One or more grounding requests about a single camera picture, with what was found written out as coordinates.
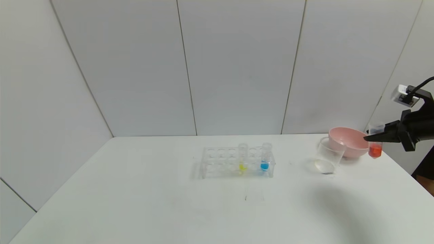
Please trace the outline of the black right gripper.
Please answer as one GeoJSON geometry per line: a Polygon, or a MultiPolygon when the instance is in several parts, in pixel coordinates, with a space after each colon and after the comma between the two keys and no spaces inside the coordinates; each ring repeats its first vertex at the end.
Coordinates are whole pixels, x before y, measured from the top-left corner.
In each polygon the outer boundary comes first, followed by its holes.
{"type": "Polygon", "coordinates": [[[404,110],[400,121],[370,121],[366,132],[373,134],[363,138],[367,142],[401,143],[405,151],[415,151],[418,142],[434,139],[433,111],[404,110]]]}

